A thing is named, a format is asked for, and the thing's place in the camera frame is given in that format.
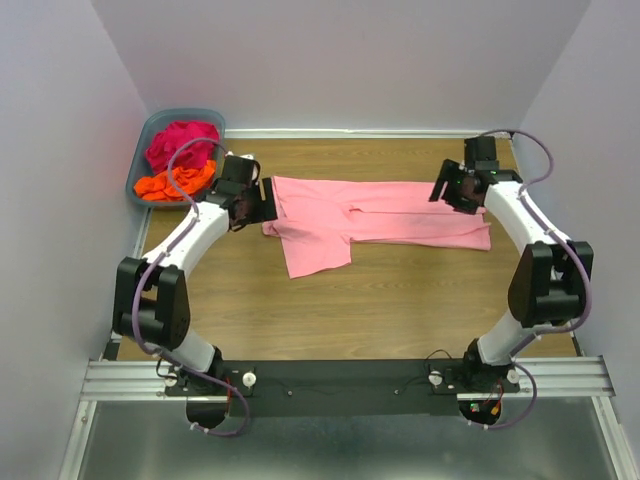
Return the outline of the light pink t shirt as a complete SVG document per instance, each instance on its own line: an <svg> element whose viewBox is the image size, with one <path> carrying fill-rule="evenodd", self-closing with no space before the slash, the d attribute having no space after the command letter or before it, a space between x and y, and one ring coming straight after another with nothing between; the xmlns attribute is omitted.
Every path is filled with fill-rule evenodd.
<svg viewBox="0 0 640 480"><path fill-rule="evenodd" d="M290 278L351 263L353 243L491 249L483 213L431 202L432 182L272 179L277 218L262 232L281 241Z"/></svg>

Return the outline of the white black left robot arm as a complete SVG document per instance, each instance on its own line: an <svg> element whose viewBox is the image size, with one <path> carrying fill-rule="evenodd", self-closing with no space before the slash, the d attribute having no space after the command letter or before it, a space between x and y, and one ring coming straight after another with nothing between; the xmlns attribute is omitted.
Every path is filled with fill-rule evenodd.
<svg viewBox="0 0 640 480"><path fill-rule="evenodd" d="M218 347L191 327L187 280L206 251L229 232L277 218L272 181L251 155L228 154L222 173L157 247L124 258L116 270L112 328L146 354L189 377L225 388Z"/></svg>

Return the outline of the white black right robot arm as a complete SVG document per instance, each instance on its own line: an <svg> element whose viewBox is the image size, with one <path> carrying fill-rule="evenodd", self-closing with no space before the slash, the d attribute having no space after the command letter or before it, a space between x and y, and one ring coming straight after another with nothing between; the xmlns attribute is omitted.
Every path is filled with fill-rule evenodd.
<svg viewBox="0 0 640 480"><path fill-rule="evenodd" d="M466 139L463 162L444 160L430 195L458 213L488 210L520 254L505 314L444 371L467 392L509 379L517 356L533 341L577 330L593 300L592 247L555 227L529 195L529 183L501 168L495 135L490 130Z"/></svg>

